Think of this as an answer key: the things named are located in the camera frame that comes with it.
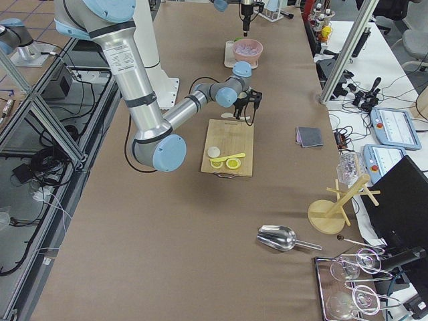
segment metal rod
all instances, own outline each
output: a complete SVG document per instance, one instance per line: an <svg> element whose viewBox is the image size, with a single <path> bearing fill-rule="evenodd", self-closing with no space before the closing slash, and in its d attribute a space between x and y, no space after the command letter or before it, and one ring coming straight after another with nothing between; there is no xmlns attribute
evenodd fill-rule
<svg viewBox="0 0 428 321"><path fill-rule="evenodd" d="M31 86L28 84L27 80L21 75L12 61L5 55L3 51L0 50L0 65L7 70L9 76L15 81L18 87L29 94L31 92Z"/></svg>
<svg viewBox="0 0 428 321"><path fill-rule="evenodd" d="M38 94L33 94L33 106L31 111L35 117L41 122L47 132L50 133L58 144L64 149L64 152L71 158L76 168L86 160L86 155L80 150L79 146L68 134L64 126L56 118L55 114L50 110L49 106Z"/></svg>
<svg viewBox="0 0 428 321"><path fill-rule="evenodd" d="M342 51L337 57L336 63L334 64L332 73L328 77L324 89L321 93L320 103L326 104L330 100L335 87L339 81L340 76L343 74L345 65L348 62L350 55L354 51L356 44L358 43L370 17L375 10L379 0L364 0L360 13L356 18L352 28L349 32L348 37L343 45Z"/></svg>

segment black monitor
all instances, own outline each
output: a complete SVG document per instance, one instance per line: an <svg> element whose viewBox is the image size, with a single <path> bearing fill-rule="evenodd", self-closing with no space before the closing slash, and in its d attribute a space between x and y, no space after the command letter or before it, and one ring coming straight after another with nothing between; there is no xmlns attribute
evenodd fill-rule
<svg viewBox="0 0 428 321"><path fill-rule="evenodd" d="M362 200L379 237L392 254L420 246L428 251L428 178L409 156L404 156L372 188L379 206ZM422 301L428 302L428 258L402 266Z"/></svg>

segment wooden cutting board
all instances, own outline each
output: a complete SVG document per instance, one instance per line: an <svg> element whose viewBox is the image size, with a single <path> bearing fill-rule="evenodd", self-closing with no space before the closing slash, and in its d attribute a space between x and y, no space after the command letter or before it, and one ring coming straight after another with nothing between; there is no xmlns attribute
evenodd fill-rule
<svg viewBox="0 0 428 321"><path fill-rule="evenodd" d="M245 122L210 119L203 151L201 172L252 177L253 140L254 125L250 127ZM240 158L241 166L238 169L228 169L225 162L223 162L223 166L220 169L214 169L210 165L207 154L207 150L211 146L217 146L220 149L219 157L238 154L240 152L244 152L246 156Z"/></svg>

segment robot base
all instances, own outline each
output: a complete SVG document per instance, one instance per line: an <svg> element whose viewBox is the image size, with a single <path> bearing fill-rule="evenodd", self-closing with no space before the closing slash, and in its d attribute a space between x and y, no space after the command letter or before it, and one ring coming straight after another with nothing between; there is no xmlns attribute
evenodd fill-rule
<svg viewBox="0 0 428 321"><path fill-rule="evenodd" d="M333 202L320 199L309 206L309 222L321 233L337 234L342 231L345 226L345 220L340 213L335 213L332 217L326 217L326 213L333 205Z"/></svg>
<svg viewBox="0 0 428 321"><path fill-rule="evenodd" d="M51 52L55 49L55 46L48 45L45 43L37 43L36 46L40 52ZM50 55L40 55L40 57L38 57L34 60L26 61L26 60L21 58L21 56L19 55L19 52L17 51L12 55L11 61L17 67L37 67L37 68L40 68L40 67L42 67L42 65L44 65L44 63L45 63L46 59L48 59L48 57L50 57Z"/></svg>

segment brown table surface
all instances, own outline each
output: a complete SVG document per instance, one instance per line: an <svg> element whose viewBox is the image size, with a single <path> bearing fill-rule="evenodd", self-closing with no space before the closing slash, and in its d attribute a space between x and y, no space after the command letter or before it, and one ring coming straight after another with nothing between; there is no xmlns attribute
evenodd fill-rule
<svg viewBox="0 0 428 321"><path fill-rule="evenodd" d="M320 320L312 258L347 247L310 225L306 210L332 199L338 153L302 20L257 17L250 36L264 52L252 86L263 92L255 118L252 178L201 173L214 103L180 127L188 146L173 173L140 174L123 155L122 104L92 169L32 320ZM155 20L163 68L181 79L224 80L225 42L241 35L237 6L163 3ZM324 146L301 148L296 126L322 131ZM316 253L281 253L256 241L264 224L287 225ZM356 221L345 228L359 236Z"/></svg>

